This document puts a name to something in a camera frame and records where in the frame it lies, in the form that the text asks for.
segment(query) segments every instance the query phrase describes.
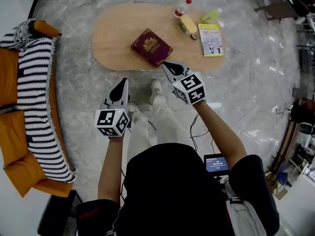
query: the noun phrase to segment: gray tile floor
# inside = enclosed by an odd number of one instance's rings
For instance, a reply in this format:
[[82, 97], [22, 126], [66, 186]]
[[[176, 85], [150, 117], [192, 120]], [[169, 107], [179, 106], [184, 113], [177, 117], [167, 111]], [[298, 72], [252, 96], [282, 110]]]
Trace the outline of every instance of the gray tile floor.
[[[97, 15], [122, 2], [158, 2], [176, 4], [179, 0], [39, 0], [34, 17], [46, 20], [62, 33], [56, 47], [56, 87], [60, 123], [66, 149], [77, 169], [75, 188], [82, 198], [97, 195], [97, 183], [108, 139], [95, 128], [94, 115], [104, 92], [119, 79], [130, 79], [131, 100], [144, 109], [149, 102], [153, 78], [161, 79], [168, 104], [187, 129], [196, 112], [176, 99], [161, 70], [115, 72], [102, 67], [91, 51], [91, 37]], [[263, 13], [255, 13], [259, 0], [193, 0], [193, 6], [205, 11], [220, 8], [220, 23], [226, 35], [224, 65], [202, 76], [207, 101], [217, 103], [215, 111], [239, 135], [248, 154], [261, 156], [266, 167], [282, 140], [287, 113], [282, 111], [293, 101], [291, 90], [299, 86], [297, 35], [292, 19], [268, 22]], [[206, 131], [198, 119], [193, 134]], [[124, 161], [129, 132], [126, 133]], [[196, 138], [200, 156], [212, 153], [211, 137]]]

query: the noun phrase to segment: black t-shirt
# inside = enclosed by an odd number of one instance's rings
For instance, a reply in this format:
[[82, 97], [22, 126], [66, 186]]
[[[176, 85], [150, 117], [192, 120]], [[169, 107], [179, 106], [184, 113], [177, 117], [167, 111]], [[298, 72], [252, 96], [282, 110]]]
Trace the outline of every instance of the black t-shirt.
[[[235, 164], [229, 183], [253, 205], [267, 235], [273, 235], [279, 215], [260, 157], [249, 155]], [[190, 146], [161, 144], [135, 156], [127, 165], [125, 187], [121, 209], [111, 200], [77, 206], [79, 236], [110, 235], [113, 227], [118, 236], [234, 235], [226, 196]]]

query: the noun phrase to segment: white wall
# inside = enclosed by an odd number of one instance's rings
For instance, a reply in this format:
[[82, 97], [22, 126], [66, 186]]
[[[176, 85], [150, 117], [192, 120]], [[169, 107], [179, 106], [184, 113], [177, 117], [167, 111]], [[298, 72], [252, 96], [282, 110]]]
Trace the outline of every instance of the white wall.
[[34, 0], [0, 0], [0, 37], [25, 21]]
[[[3, 165], [0, 150], [0, 165]], [[3, 169], [0, 169], [0, 235], [35, 236], [50, 195], [31, 189], [21, 198]]]
[[275, 197], [280, 220], [292, 236], [315, 235], [315, 185], [300, 176], [279, 201]]

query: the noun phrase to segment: orange sofa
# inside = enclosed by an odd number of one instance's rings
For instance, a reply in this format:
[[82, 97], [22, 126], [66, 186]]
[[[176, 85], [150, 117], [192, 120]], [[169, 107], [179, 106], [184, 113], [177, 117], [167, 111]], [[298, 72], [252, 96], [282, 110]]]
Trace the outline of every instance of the orange sofa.
[[[34, 29], [37, 32], [53, 37], [58, 37], [59, 35], [57, 29], [42, 20], [35, 21]], [[2, 87], [0, 90], [2, 91], [0, 94], [0, 106], [17, 103], [17, 50], [0, 48], [0, 66], [4, 68], [0, 69], [0, 87]], [[50, 76], [49, 98], [51, 118], [55, 126], [56, 136], [60, 141], [62, 151], [65, 151], [58, 121], [54, 71], [52, 71]], [[0, 146], [5, 164], [4, 171], [22, 197], [26, 195], [30, 187], [51, 195], [67, 197], [73, 183], [55, 181], [45, 176], [36, 158], [28, 151], [25, 124], [23, 126], [21, 123], [24, 123], [23, 111], [0, 115]]]

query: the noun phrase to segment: white cube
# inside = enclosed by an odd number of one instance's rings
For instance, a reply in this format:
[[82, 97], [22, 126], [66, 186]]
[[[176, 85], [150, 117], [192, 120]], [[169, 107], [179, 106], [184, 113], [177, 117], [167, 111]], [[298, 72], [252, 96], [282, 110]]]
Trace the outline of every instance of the white cube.
[[103, 109], [96, 111], [94, 127], [104, 136], [122, 136], [129, 122], [125, 109]]
[[183, 79], [172, 83], [177, 97], [188, 105], [193, 105], [206, 97], [205, 84], [199, 73], [194, 72]]

